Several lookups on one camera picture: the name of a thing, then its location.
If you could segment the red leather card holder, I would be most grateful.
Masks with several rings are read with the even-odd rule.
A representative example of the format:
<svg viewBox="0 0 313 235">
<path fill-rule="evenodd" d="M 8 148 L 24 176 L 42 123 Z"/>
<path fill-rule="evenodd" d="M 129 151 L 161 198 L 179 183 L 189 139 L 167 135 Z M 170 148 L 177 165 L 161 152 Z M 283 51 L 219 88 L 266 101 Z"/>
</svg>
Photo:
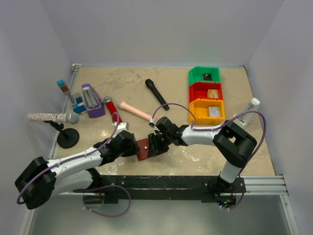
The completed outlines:
<svg viewBox="0 0 313 235">
<path fill-rule="evenodd" d="M 143 161 L 145 159 L 148 159 L 149 139 L 148 138 L 141 139 L 141 140 L 138 140 L 136 143 L 137 143 L 137 146 L 139 147 L 139 152 L 137 154 L 137 159 L 139 161 Z"/>
</svg>

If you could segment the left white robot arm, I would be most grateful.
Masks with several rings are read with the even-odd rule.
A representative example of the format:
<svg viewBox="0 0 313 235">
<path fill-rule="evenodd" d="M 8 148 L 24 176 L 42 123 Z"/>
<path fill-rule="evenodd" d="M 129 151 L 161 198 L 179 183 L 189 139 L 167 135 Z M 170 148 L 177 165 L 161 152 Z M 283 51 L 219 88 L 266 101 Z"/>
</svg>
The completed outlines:
<svg viewBox="0 0 313 235">
<path fill-rule="evenodd" d="M 17 204 L 25 204 L 32 210 L 63 192 L 96 192 L 103 185 L 97 167 L 112 163 L 118 157 L 129 157 L 138 152 L 134 134 L 122 131 L 114 138 L 98 142 L 69 157 L 58 160 L 37 157 L 15 181 L 19 192 Z"/>
</svg>

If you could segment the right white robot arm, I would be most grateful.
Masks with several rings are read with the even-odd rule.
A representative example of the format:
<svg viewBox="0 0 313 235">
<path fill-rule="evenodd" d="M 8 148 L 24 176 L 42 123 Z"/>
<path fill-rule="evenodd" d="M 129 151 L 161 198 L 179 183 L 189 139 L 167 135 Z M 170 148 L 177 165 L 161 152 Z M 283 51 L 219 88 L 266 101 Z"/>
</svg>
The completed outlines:
<svg viewBox="0 0 313 235">
<path fill-rule="evenodd" d="M 224 192 L 229 192 L 235 187 L 235 179 L 248 163 L 249 157 L 257 145 L 256 139 L 234 122 L 230 122 L 224 127 L 214 126 L 205 131 L 203 128 L 194 130 L 190 125 L 178 127 L 169 118 L 162 117 L 156 122 L 155 128 L 154 133 L 148 135 L 148 157 L 167 152 L 171 144 L 217 147 L 226 159 L 218 179 L 218 187 Z"/>
</svg>

